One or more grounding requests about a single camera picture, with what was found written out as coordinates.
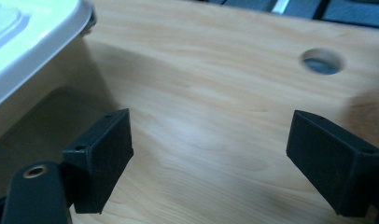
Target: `light wood tabletop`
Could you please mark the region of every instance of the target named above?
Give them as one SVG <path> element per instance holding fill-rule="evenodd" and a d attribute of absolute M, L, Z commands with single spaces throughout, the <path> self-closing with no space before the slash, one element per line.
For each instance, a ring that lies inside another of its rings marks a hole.
<path fill-rule="evenodd" d="M 379 31 L 191 1 L 94 2 L 85 41 L 131 110 L 134 156 L 103 214 L 72 210 L 74 223 L 372 223 L 336 216 L 286 146 L 295 109 L 379 146 Z M 307 69 L 309 49 L 341 71 Z"/>

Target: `round hole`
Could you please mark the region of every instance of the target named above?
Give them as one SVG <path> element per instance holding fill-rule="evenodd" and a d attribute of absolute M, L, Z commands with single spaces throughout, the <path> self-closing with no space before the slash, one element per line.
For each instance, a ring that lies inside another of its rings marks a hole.
<path fill-rule="evenodd" d="M 320 75 L 333 75 L 344 67 L 341 56 L 328 49 L 309 49 L 301 56 L 301 62 Z"/>
<path fill-rule="evenodd" d="M 84 146 L 84 145 L 77 146 L 77 147 L 76 147 L 76 150 L 79 151 L 79 150 L 85 149 L 85 147 L 86 147 L 86 146 Z"/>
<path fill-rule="evenodd" d="M 369 148 L 362 148 L 361 151 L 364 153 L 367 153 L 367 154 L 373 154 L 374 153 L 374 151 L 372 149 L 369 149 Z"/>
<path fill-rule="evenodd" d="M 23 177 L 27 179 L 35 178 L 35 177 L 43 175 L 44 173 L 47 172 L 47 170 L 48 170 L 47 166 L 37 165 L 35 167 L 28 169 L 26 172 L 24 172 Z"/>

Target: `wooden surface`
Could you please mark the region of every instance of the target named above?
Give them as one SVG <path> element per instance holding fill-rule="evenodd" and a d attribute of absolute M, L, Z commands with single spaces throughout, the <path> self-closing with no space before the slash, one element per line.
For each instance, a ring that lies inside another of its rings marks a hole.
<path fill-rule="evenodd" d="M 366 97 L 379 91 L 379 32 L 186 1 L 94 2 L 85 39 L 131 109 L 134 157 L 103 214 L 75 223 L 370 223 L 337 217 L 285 150 L 294 109 L 367 139 L 374 121 L 379 136 L 379 100 Z M 343 71 L 305 69 L 313 48 L 338 53 Z"/>

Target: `white plastic object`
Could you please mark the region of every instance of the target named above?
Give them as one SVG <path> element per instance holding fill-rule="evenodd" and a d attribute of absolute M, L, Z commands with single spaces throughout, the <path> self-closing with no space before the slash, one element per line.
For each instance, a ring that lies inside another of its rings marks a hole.
<path fill-rule="evenodd" d="M 0 104 L 91 19 L 86 0 L 0 0 Z"/>

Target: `black mechanical part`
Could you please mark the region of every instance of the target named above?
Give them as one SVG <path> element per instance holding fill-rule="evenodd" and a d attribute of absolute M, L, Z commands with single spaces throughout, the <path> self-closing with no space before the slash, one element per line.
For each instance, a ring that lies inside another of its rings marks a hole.
<path fill-rule="evenodd" d="M 39 162 L 13 176 L 0 200 L 2 223 L 71 223 L 71 204 L 101 213 L 132 156 L 129 109 L 102 117 L 63 151 L 60 165 Z"/>
<path fill-rule="evenodd" d="M 338 215 L 379 209 L 379 149 L 333 122 L 295 111 L 287 154 Z"/>

